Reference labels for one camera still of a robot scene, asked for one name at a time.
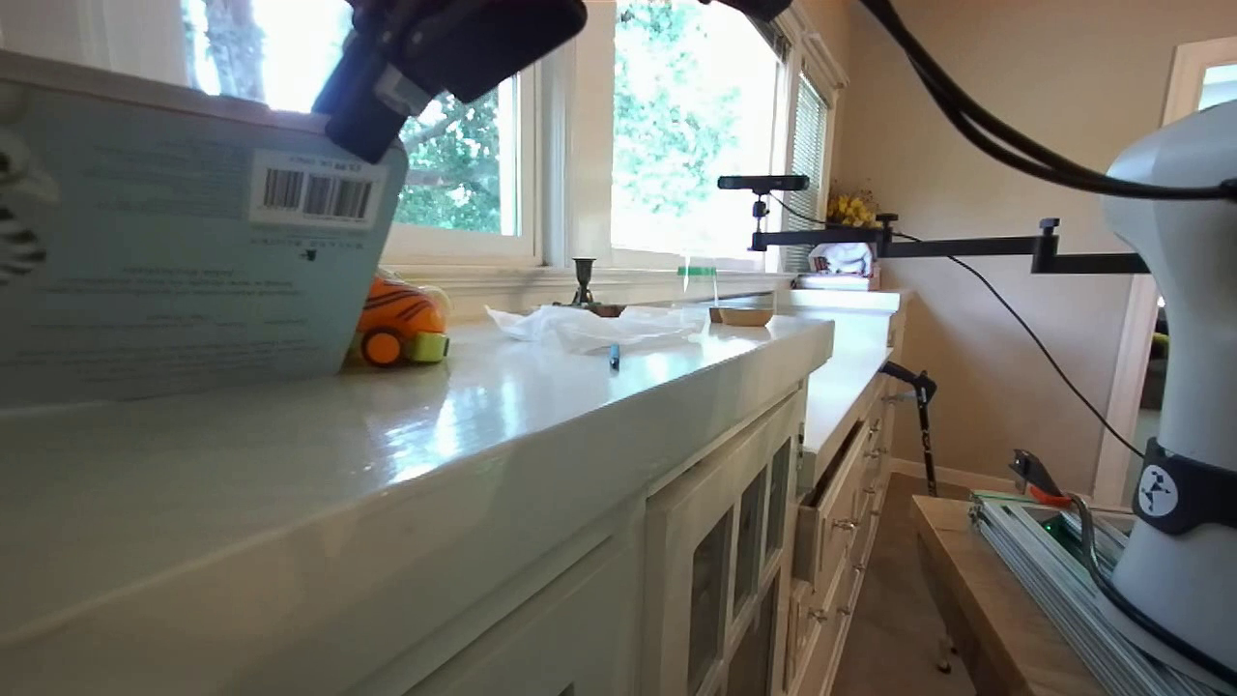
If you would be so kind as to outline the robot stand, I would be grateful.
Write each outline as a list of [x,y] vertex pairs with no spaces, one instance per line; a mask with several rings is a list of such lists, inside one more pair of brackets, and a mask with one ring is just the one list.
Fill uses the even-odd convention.
[[1237,696],[1237,677],[1123,633],[1096,582],[1131,545],[1131,511],[980,492],[919,494],[913,519],[948,647],[977,696]]

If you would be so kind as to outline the brass candle holder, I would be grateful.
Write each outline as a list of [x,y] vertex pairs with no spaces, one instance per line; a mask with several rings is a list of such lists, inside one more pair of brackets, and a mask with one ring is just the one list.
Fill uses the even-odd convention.
[[595,257],[574,257],[573,265],[576,278],[576,287],[571,297],[571,300],[568,304],[554,303],[554,305],[564,305],[564,307],[581,309],[581,312],[590,312],[593,314],[596,314],[596,316],[602,316],[602,318],[621,316],[626,305],[597,303],[597,300],[593,298],[593,291],[590,289],[590,283],[593,281],[593,265],[595,265]]

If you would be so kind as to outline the clear plastic bag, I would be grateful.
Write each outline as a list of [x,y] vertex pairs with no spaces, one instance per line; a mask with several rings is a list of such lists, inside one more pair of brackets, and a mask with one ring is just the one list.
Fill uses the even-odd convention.
[[524,314],[485,309],[508,339],[562,354],[682,342],[703,334],[708,325],[706,312],[688,307],[628,305],[618,316],[599,316],[574,305],[546,304]]

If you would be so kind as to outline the orange and black clamp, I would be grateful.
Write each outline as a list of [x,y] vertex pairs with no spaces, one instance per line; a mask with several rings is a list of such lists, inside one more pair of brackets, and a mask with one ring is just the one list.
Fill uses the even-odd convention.
[[1025,449],[1016,449],[1009,469],[1016,473],[1016,488],[1042,506],[1069,509],[1074,501],[1056,485],[1040,457]]

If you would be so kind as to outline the white glass cabinet door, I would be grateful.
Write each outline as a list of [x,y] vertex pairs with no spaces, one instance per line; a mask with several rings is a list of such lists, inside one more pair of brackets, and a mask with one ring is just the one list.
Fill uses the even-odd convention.
[[640,696],[782,690],[805,401],[769,405],[649,497]]

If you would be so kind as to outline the white drawer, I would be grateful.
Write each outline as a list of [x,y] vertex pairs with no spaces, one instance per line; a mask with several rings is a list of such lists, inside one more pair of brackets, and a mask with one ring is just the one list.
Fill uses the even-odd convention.
[[792,577],[823,592],[833,582],[854,534],[835,535],[831,518],[860,518],[878,423],[855,422],[816,485],[795,507]]

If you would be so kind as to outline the row of windows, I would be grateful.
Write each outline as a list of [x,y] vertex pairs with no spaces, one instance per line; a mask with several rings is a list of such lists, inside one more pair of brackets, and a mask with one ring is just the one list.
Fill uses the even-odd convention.
[[[720,176],[821,182],[818,35],[779,37],[695,0],[589,0],[588,35],[474,103],[406,124],[392,263],[593,256],[777,269],[747,251]],[[0,49],[306,112],[353,32],[348,0],[0,0]]]

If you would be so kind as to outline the yellow flowers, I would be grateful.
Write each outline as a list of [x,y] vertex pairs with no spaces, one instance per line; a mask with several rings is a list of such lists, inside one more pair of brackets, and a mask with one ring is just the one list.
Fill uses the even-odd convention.
[[844,226],[880,226],[880,204],[868,188],[831,190],[826,204],[826,221]]

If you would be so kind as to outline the orange tiger toy car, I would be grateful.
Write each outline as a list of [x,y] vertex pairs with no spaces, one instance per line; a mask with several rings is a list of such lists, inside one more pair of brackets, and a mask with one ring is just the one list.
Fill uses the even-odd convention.
[[414,286],[377,269],[348,349],[345,363],[402,368],[442,363],[449,354],[452,302],[437,286]]

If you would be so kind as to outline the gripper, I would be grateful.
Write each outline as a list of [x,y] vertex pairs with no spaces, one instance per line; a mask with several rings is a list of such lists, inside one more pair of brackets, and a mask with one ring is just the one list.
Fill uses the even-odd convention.
[[355,0],[353,37],[312,112],[332,143],[377,163],[435,96],[473,103],[585,23],[583,0]]

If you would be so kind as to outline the clear glass cup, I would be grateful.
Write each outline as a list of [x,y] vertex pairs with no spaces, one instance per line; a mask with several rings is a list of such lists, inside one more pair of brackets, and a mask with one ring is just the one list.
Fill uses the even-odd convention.
[[715,257],[684,253],[677,265],[678,305],[716,305],[720,300],[719,272]]

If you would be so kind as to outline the light blue children's book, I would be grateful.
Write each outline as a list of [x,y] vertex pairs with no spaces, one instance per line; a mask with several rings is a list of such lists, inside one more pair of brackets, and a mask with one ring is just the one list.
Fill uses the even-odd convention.
[[325,124],[0,51],[0,409],[335,375],[408,159]]

